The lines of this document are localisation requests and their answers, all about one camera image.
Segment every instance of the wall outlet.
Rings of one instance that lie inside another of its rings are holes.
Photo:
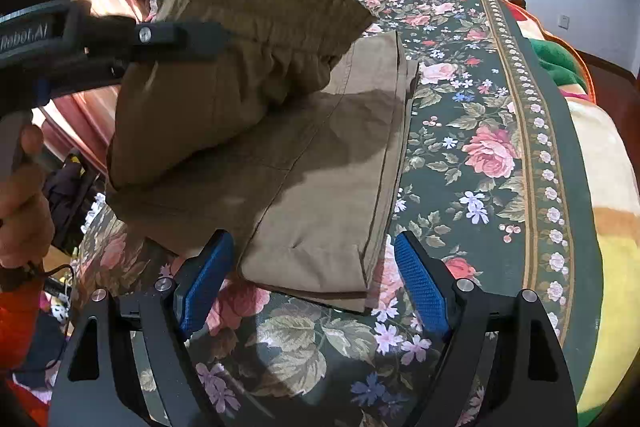
[[[569,29],[569,17],[567,17],[566,15],[559,15],[558,16],[558,26],[560,26],[561,28],[564,28],[565,30]]]

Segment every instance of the floral bedspread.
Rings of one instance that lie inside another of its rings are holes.
[[[421,61],[371,311],[340,312],[226,281],[188,346],[207,394],[227,425],[298,425],[304,418],[311,426],[401,426],[444,348],[416,317],[394,261],[394,238],[411,230],[457,278],[505,295],[536,289],[578,397],[593,355],[602,279],[588,291],[577,282],[580,270],[601,269],[590,206],[585,212],[576,196],[588,190],[575,134],[564,127],[571,126],[566,105],[500,0],[360,1],[380,18],[366,36],[397,30],[407,58]],[[120,295],[180,266],[142,252],[142,238],[106,207],[81,247],[76,303],[98,286]],[[168,423],[142,336],[133,342],[150,412]],[[479,411],[494,347],[489,333],[460,424]]]

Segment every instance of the human hand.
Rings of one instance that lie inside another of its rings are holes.
[[[27,156],[42,149],[42,131],[25,127],[20,145]],[[9,179],[0,182],[0,266],[17,268],[29,261],[36,265],[46,256],[54,226],[49,202],[42,194],[44,172],[35,163],[21,165]]]

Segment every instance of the blue gripper pad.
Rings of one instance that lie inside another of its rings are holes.
[[[213,249],[212,253],[206,250],[200,253],[200,255],[209,255],[209,260],[200,270],[184,298],[184,313],[180,322],[180,331],[184,340],[204,326],[220,286],[234,265],[234,240],[230,233],[224,232],[220,240],[210,245],[210,248]]]
[[[404,280],[404,288],[409,292],[424,328],[445,335],[450,329],[447,322],[447,305],[417,251],[404,235],[400,234],[396,237],[394,252],[396,264]]]

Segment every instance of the metal screw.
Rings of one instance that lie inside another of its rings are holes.
[[[171,277],[161,277],[156,281],[156,284],[154,284],[154,287],[159,292],[163,292],[171,288],[173,283],[174,283],[174,280],[171,279]]]
[[[538,300],[538,294],[535,293],[533,290],[523,290],[522,291],[522,298],[525,299],[527,302],[535,302]]]
[[[475,288],[473,281],[470,281],[469,279],[458,279],[456,281],[456,286],[463,292],[470,292]]]
[[[140,42],[146,44],[151,40],[151,29],[148,26],[144,26],[140,30],[140,33],[138,34],[138,36],[140,37]]]
[[[107,290],[104,288],[98,288],[95,292],[91,294],[91,300],[94,302],[100,302],[107,296]]]

